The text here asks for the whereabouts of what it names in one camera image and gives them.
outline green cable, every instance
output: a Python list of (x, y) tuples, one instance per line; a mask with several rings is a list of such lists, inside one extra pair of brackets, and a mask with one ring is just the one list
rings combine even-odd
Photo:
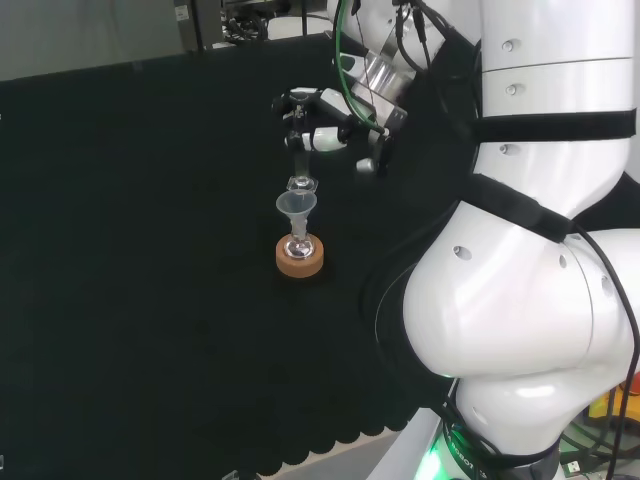
[[(338, 12), (338, 24), (336, 25), (336, 58), (340, 60), (342, 59), (342, 57), (340, 56), (340, 37), (342, 34), (342, 21), (343, 21), (344, 12), (346, 9), (347, 9), (347, 1), (342, 0), (342, 4), (340, 5), (340, 11)], [(349, 91), (349, 87), (347, 86), (347, 81), (344, 78), (344, 72), (342, 71), (342, 62), (340, 62), (340, 65), (336, 65), (336, 68), (338, 69), (338, 76), (340, 77), (340, 83), (342, 85), (342, 91), (344, 93), (345, 101), (348, 102), (349, 105), (351, 105), (351, 108), (353, 108), (353, 110), (358, 114), (358, 117), (359, 117), (358, 119), (364, 125), (369, 127), (371, 130), (379, 129), (380, 127), (377, 124), (373, 123), (371, 120), (366, 118), (366, 116), (358, 108), (357, 103), (351, 96), (351, 92)]]

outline black table surface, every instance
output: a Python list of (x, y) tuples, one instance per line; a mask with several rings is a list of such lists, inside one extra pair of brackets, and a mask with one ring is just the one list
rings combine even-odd
[[(474, 146), (416, 82), (388, 178), (359, 181), (357, 147), (313, 159), (326, 265), (283, 278), (274, 202), (292, 165), (270, 103), (335, 87), (331, 55), (318, 36), (0, 85), (8, 478), (270, 474), (406, 424), (420, 402), (356, 297), (377, 258), (451, 203)], [(583, 223), (640, 226), (623, 183)]]

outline glass stem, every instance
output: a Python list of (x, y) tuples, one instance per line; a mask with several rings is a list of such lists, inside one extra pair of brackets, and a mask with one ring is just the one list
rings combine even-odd
[(303, 242), (307, 239), (307, 219), (296, 218), (291, 220), (291, 235), (297, 242)]

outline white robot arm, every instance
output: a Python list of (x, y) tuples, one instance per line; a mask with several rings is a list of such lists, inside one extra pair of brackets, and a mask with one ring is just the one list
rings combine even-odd
[[(459, 22), (473, 18), (477, 2), (431, 3), (477, 40), (474, 27)], [(329, 1), (330, 15), (336, 4)], [(567, 130), (562, 138), (562, 132), (565, 120), (601, 121), (610, 112), (633, 112), (635, 1), (479, 5), (485, 120), (494, 121), (496, 131), (509, 131), (511, 121), (544, 126), (559, 119), (560, 132), (552, 135), (547, 127), (542, 139), (496, 134), (480, 145), (474, 173), (573, 219), (609, 193), (629, 156), (630, 134), (602, 138), (602, 129), (589, 132), (588, 122), (584, 135)], [(362, 37), (369, 63), (381, 57), (388, 72), (407, 74), (397, 45), (393, 51), (395, 11), (387, 0), (363, 2)], [(361, 38), (350, 15), (344, 31)], [(431, 54), (437, 54), (442, 35), (431, 25), (427, 37)], [(411, 26), (404, 38), (407, 53), (425, 68)], [(366, 87), (361, 78), (353, 93), (366, 100)], [(373, 90), (381, 104), (394, 102), (377, 85)], [(593, 238), (640, 314), (640, 231), (594, 232)], [(457, 406), (467, 426), (510, 455), (552, 449), (582, 409), (625, 379), (634, 350), (611, 276), (584, 238), (569, 235), (554, 243), (466, 202), (415, 268), (405, 292), (404, 325), (431, 371), (461, 379)], [(442, 436), (438, 449), (448, 477), (466, 478), (447, 442)], [(548, 478), (554, 475), (563, 478), (560, 469)]]

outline wooden base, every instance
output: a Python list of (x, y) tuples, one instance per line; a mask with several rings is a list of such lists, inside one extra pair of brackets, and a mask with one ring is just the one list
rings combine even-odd
[(284, 251), (284, 246), (289, 239), (289, 235), (285, 235), (276, 245), (276, 265), (278, 269), (287, 277), (291, 278), (307, 278), (315, 275), (322, 269), (324, 263), (324, 245), (315, 236), (309, 235), (313, 241), (315, 251), (313, 255), (303, 260), (291, 258)]

